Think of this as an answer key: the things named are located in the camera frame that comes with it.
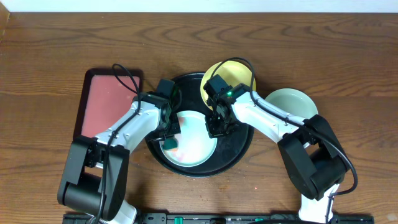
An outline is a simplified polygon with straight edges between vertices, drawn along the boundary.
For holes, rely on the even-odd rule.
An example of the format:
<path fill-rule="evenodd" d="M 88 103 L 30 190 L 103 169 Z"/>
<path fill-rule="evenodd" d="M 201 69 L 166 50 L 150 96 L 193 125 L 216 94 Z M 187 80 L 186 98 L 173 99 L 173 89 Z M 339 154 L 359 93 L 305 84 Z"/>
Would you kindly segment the green orange sponge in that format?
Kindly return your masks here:
<path fill-rule="evenodd" d="M 178 149 L 178 140 L 175 138 L 168 138 L 162 144 L 164 151 L 176 151 Z"/>

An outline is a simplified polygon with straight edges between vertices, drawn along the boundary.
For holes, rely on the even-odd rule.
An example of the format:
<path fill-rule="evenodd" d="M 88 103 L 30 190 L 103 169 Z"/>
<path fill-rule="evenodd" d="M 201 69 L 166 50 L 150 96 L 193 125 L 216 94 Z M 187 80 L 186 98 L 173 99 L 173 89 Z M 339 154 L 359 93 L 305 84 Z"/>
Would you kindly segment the light green plate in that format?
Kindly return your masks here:
<path fill-rule="evenodd" d="M 283 88 L 270 93 L 265 100 L 270 104 L 296 116 L 310 119 L 318 114 L 318 109 L 313 100 L 304 92 Z"/>
<path fill-rule="evenodd" d="M 178 140 L 176 151 L 164 151 L 163 141 L 160 151 L 167 160 L 182 167 L 198 166 L 207 161 L 214 153 L 217 138 L 210 138 L 206 129 L 205 115 L 197 111 L 180 111 L 177 113 L 180 123 L 180 134 L 173 138 Z"/>

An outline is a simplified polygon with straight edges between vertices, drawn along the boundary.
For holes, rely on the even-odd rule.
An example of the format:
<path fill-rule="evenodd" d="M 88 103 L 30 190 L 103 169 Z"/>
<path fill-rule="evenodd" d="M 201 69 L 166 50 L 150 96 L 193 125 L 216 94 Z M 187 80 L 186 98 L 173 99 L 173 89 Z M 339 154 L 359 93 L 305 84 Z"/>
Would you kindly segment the yellow plate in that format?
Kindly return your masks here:
<path fill-rule="evenodd" d="M 206 82 L 210 79 L 211 74 L 214 72 L 215 68 L 220 64 L 221 62 L 218 62 L 214 64 L 212 67 L 210 67 L 204 74 L 201 83 L 200 83 L 200 93 L 202 100 L 205 102 L 207 105 L 207 99 L 208 99 L 208 94 L 204 90 L 204 85 Z M 243 63 L 237 62 L 237 61 L 228 61 L 222 64 L 220 68 L 217 69 L 215 75 L 219 75 L 228 85 L 231 85 L 232 87 L 235 87 L 236 85 L 243 83 L 247 86 L 250 86 L 251 84 L 251 77 L 252 73 L 250 69 Z"/>

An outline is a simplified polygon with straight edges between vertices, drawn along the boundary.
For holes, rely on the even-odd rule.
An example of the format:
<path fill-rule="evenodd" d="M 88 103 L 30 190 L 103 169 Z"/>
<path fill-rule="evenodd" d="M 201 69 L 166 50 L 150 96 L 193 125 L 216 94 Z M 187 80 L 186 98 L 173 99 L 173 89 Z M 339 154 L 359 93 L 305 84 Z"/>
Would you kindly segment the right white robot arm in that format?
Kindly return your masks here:
<path fill-rule="evenodd" d="M 320 115 L 304 118 L 288 113 L 240 83 L 205 84 L 212 106 L 210 136 L 225 135 L 238 123 L 247 124 L 273 140 L 288 176 L 302 195 L 299 218 L 329 223 L 333 201 L 345 174 L 353 168 L 328 121 Z"/>

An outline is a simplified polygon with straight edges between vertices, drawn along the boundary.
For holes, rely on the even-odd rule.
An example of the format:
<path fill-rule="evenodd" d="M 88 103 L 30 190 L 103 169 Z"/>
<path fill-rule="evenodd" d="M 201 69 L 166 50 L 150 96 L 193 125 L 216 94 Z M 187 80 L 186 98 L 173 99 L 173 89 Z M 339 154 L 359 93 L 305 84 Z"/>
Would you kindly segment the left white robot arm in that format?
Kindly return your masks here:
<path fill-rule="evenodd" d="M 141 93 L 127 113 L 94 137 L 80 135 L 69 149 L 58 189 L 59 204 L 90 215 L 90 223 L 133 223 L 136 209 L 125 199 L 129 157 L 146 137 L 180 133 L 179 94 Z"/>

